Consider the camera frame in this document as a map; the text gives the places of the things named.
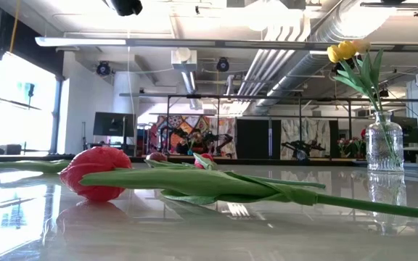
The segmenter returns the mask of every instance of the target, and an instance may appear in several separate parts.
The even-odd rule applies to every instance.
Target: artwork
[[[235,134],[235,123],[236,120],[232,118],[220,118],[219,119],[219,134],[229,134],[231,137],[234,137]],[[169,125],[172,128],[181,128],[186,133],[191,133],[195,128],[201,131],[201,134],[204,136],[209,131],[212,134],[217,134],[217,118],[215,117],[206,117],[206,116],[183,116],[183,115],[171,115],[169,117]],[[166,115],[160,115],[157,118],[157,123],[151,128],[151,136],[159,136],[159,130],[167,126]],[[167,139],[167,132],[163,131],[163,140]],[[183,141],[178,135],[171,136],[171,153],[176,153],[176,146],[178,143]],[[159,141],[157,139],[152,140],[151,147],[158,148]],[[233,159],[236,159],[236,149],[234,141],[231,141],[229,144],[225,145],[221,149],[222,156],[231,154]]]
[[[327,120],[304,119],[302,121],[303,141],[311,144],[316,141],[325,151],[311,150],[311,157],[324,157],[330,154],[330,126]],[[282,120],[281,142],[293,142],[299,140],[299,120]],[[291,160],[293,150],[282,147],[280,159]]]

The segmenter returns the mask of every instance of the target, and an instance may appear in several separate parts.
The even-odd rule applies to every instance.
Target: ceiling
[[[253,22],[270,19],[274,16],[262,9],[245,7],[227,8],[230,0],[144,0],[143,12],[138,16],[119,17],[108,9],[102,0],[21,0],[20,20],[44,36],[102,37],[102,38],[205,38],[231,40],[262,40],[266,30],[251,30]],[[320,0],[322,8],[309,12],[311,26],[319,21],[338,0]],[[0,7],[15,13],[16,1],[0,0]],[[195,13],[195,6],[200,14]],[[418,43],[418,17],[413,11],[395,12],[368,39],[372,42]],[[288,17],[288,10],[279,14],[279,19]],[[77,59],[86,67],[94,70],[99,61],[111,62],[113,70],[156,71],[172,68],[171,51],[173,48],[152,47],[82,47],[76,53]],[[246,71],[254,59],[257,50],[250,49],[197,49],[197,80],[226,80],[233,72]],[[219,57],[228,57],[230,72],[214,73]],[[414,72],[418,67],[418,54],[385,54],[383,65],[388,72],[397,68],[399,72]],[[331,65],[318,75],[325,78],[311,78],[306,81],[304,96],[334,96],[335,83],[329,79]],[[399,74],[388,73],[385,78],[394,78]],[[142,88],[155,86],[182,86],[181,74],[175,70],[155,72],[142,77]],[[200,84],[204,92],[215,93],[221,90],[220,84]],[[265,86],[260,94],[265,94]],[[338,96],[353,96],[356,92],[349,87],[337,85]]]

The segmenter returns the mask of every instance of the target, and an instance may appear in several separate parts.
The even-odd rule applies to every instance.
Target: metal frame
[[[130,96],[130,94],[120,94],[121,96]],[[219,120],[220,120],[220,103],[221,103],[221,99],[244,99],[244,100],[249,100],[249,101],[253,101],[253,100],[257,100],[257,99],[281,99],[281,100],[292,100],[292,101],[298,101],[298,111],[299,111],[299,115],[245,115],[244,117],[266,117],[268,118],[269,121],[269,158],[273,157],[273,152],[272,152],[272,134],[271,134],[271,120],[272,118],[299,118],[299,137],[300,137],[300,141],[303,140],[303,124],[302,124],[302,119],[303,119],[303,115],[302,115],[302,103],[303,100],[308,100],[308,101],[319,101],[319,102],[335,102],[335,101],[341,101],[341,102],[347,102],[348,103],[348,116],[305,116],[307,118],[311,118],[311,119],[348,119],[348,124],[349,124],[349,136],[350,138],[352,138],[353,134],[352,134],[352,119],[361,119],[361,120],[365,120],[365,119],[369,119],[368,117],[353,117],[351,116],[351,105],[352,102],[370,102],[369,99],[361,99],[361,98],[324,98],[324,97],[304,97],[304,96],[245,96],[245,95],[231,95],[231,96],[227,96],[227,95],[215,95],[215,94],[137,94],[137,95],[133,95],[133,96],[139,96],[139,97],[159,97],[159,96],[166,96],[167,97],[167,126],[169,126],[169,116],[171,115],[183,115],[181,113],[178,114],[172,114],[170,113],[170,108],[171,108],[171,98],[172,97],[179,97],[179,98],[187,98],[187,99],[202,99],[202,98],[210,98],[210,99],[217,99],[218,100],[218,108],[217,108],[217,115],[206,115],[206,116],[217,116],[217,135],[218,135],[218,131],[219,131]],[[382,102],[418,102],[418,99],[383,99]],[[188,114],[188,115],[199,115],[199,116],[205,116],[205,114]],[[170,148],[170,137],[169,135],[169,130],[166,130],[166,134],[167,134],[167,145],[166,145],[166,149],[168,150]]]

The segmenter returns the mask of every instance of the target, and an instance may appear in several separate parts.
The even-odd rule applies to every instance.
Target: table
[[[143,163],[136,168],[146,167]],[[418,171],[221,165],[245,175],[320,182],[325,194],[418,207]],[[0,171],[0,260],[417,260],[418,219],[277,202],[195,206],[126,190],[85,202],[57,176]]]

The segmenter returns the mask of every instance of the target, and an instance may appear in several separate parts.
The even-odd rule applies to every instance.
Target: tulip
[[[342,41],[338,48],[343,54],[344,59],[350,59],[356,54],[356,47],[350,41]]]
[[[359,54],[367,53],[372,46],[370,42],[366,40],[354,40],[352,43],[356,47],[356,50]]]
[[[341,53],[341,50],[336,45],[332,45],[329,48],[327,48],[328,53],[328,59],[330,59],[330,62],[338,63],[340,60],[343,59],[343,54]]]

